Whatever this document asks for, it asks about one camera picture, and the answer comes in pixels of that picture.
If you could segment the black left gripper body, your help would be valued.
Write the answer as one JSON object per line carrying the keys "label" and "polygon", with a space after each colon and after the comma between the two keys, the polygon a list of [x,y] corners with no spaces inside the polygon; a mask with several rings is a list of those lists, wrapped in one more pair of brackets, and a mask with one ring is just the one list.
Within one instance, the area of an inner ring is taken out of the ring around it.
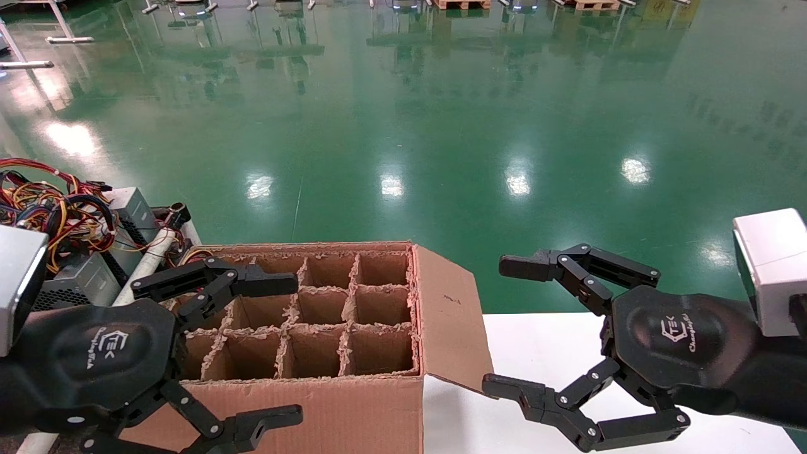
{"label": "black left gripper body", "polygon": [[16,433],[95,425],[158,388],[176,325],[153,301],[29,316],[16,342]]}

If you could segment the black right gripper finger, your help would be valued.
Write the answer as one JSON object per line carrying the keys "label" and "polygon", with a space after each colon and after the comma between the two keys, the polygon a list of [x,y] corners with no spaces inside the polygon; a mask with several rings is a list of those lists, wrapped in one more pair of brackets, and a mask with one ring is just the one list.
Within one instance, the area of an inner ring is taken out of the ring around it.
{"label": "black right gripper finger", "polygon": [[614,295],[603,281],[626,289],[655,288],[661,277],[660,271],[650,265],[587,243],[565,250],[541,249],[528,257],[502,255],[499,275],[524,281],[558,282],[596,316],[612,312]]}
{"label": "black right gripper finger", "polygon": [[672,441],[690,425],[690,419],[666,397],[651,395],[653,414],[594,422],[582,406],[614,382],[622,369],[605,358],[564,390],[556,391],[537,382],[488,373],[482,391],[494,399],[519,404],[527,421],[553,426],[582,452],[605,451],[628,446]]}

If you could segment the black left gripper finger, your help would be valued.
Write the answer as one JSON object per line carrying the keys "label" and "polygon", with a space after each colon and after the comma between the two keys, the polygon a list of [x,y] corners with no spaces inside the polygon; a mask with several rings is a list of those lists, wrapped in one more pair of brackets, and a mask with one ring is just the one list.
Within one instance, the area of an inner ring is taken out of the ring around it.
{"label": "black left gripper finger", "polygon": [[295,273],[266,273],[259,265],[233,265],[210,257],[136,279],[135,299],[155,302],[194,293],[178,309],[179,331],[202,328],[236,297],[292,295],[299,290]]}
{"label": "black left gripper finger", "polygon": [[123,430],[141,424],[165,404],[198,432],[194,442],[182,449],[182,453],[251,452],[259,446],[266,432],[303,422],[303,409],[296,404],[240,412],[220,420],[178,380],[162,380],[84,437],[83,452],[167,453],[164,448],[119,437]]}

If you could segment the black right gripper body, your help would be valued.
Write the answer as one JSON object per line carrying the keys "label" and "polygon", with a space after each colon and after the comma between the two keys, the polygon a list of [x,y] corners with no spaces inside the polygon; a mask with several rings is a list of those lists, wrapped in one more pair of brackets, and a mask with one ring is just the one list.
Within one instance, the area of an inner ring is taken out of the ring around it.
{"label": "black right gripper body", "polygon": [[762,336],[748,303],[639,286],[614,299],[607,320],[617,383],[638,402],[739,412],[736,380]]}

